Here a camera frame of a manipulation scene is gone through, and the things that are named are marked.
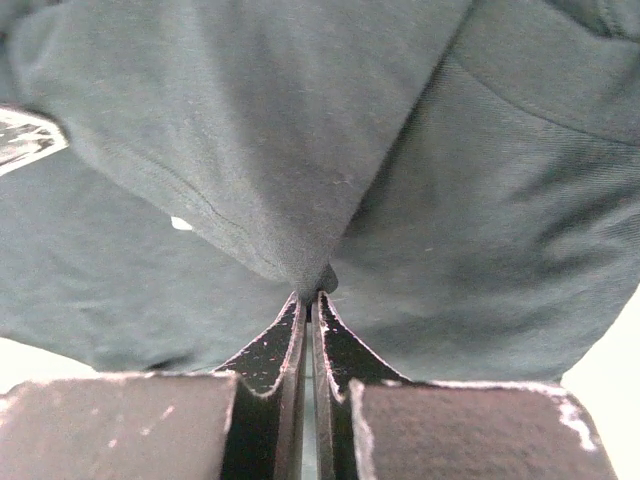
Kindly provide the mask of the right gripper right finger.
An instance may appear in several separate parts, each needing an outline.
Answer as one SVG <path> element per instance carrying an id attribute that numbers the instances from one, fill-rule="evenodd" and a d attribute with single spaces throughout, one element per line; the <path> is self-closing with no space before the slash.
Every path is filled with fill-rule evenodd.
<path id="1" fill-rule="evenodd" d="M 413 381 L 320 293 L 312 307 L 322 479 L 608 480 L 591 416 L 556 384 Z"/>

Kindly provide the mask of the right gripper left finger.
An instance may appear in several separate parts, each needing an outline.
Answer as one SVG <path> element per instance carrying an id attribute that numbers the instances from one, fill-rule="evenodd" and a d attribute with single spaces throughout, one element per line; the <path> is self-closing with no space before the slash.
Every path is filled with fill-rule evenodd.
<path id="1" fill-rule="evenodd" d="M 205 372 L 24 382 L 1 398 L 5 479 L 297 479 L 306 309 Z"/>

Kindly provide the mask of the black t shirt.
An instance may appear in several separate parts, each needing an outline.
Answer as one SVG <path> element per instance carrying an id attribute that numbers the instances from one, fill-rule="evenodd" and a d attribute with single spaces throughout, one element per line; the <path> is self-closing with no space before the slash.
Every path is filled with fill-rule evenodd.
<path id="1" fill-rule="evenodd" d="M 325 290 L 423 379 L 553 380 L 639 283 L 635 1 L 5 1 L 1 333 L 197 369 Z"/>

